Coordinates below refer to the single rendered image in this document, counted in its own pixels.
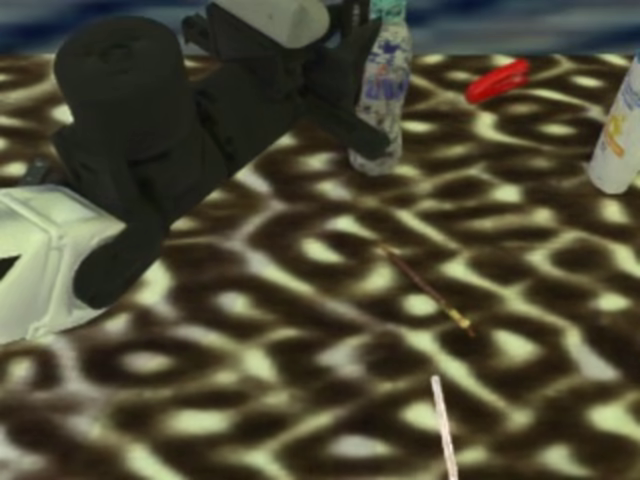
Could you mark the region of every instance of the spray bottle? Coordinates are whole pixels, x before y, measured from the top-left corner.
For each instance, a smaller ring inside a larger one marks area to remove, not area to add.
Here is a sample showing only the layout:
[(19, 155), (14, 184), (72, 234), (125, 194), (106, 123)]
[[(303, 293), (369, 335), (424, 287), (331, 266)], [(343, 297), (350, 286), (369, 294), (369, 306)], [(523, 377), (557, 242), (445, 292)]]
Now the spray bottle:
[(407, 0), (371, 0), (371, 19), (381, 18), (382, 29), (369, 55), (363, 76), (357, 115), (385, 131), (391, 145), (376, 160), (349, 152), (353, 168), (371, 176), (389, 173), (402, 157), (402, 107), (409, 88), (413, 44), (406, 23)]
[(622, 82), (587, 166), (591, 182), (608, 194), (624, 193), (640, 172), (640, 53)]

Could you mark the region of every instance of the black cylinder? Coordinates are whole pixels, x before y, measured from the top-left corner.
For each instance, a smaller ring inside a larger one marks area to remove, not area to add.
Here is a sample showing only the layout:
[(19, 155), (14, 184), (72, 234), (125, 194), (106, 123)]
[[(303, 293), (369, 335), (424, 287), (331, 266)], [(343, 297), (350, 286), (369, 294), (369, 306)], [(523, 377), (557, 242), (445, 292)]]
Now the black cylinder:
[(154, 20), (81, 28), (58, 51), (54, 74), (83, 140), (128, 160), (171, 148), (195, 121), (178, 39)]

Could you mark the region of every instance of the animal print fabric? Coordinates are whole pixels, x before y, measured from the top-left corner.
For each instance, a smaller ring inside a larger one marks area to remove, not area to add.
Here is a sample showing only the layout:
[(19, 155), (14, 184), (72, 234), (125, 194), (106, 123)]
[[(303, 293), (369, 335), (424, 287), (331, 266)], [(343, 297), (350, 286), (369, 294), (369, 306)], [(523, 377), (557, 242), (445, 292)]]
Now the animal print fabric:
[[(111, 312), (2, 347), (0, 479), (443, 480), (432, 375), (463, 480), (640, 478), (640, 190), (583, 169), (630, 59), (532, 58), (464, 101), (510, 60), (416, 58), (394, 174), (301, 124)], [(0, 62), (2, 187), (69, 120), (50, 67)]]

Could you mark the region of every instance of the white robot link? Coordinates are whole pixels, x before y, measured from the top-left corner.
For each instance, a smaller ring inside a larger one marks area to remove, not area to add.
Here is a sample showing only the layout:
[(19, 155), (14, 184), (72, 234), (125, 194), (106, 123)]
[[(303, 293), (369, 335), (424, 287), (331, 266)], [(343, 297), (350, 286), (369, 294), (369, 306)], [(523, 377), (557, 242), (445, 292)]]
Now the white robot link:
[(345, 18), (319, 0), (219, 0), (183, 22), (185, 41), (222, 64), (193, 83), (158, 22), (109, 18), (74, 32), (54, 62), (73, 117), (51, 137), (64, 168), (33, 162), (0, 189), (0, 344), (107, 310), (175, 221), (303, 117), (382, 156), (388, 136), (355, 113), (381, 24), (350, 25), (329, 48)]

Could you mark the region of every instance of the blue background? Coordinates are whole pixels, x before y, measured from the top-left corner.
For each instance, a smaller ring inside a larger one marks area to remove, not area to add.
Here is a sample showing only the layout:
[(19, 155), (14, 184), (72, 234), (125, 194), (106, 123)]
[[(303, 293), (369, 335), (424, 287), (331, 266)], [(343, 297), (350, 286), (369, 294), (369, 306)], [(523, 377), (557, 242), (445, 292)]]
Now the blue background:
[[(0, 53), (53, 53), (74, 28), (137, 14), (176, 31), (206, 0), (0, 0)], [(415, 53), (630, 53), (640, 0), (409, 0)]]

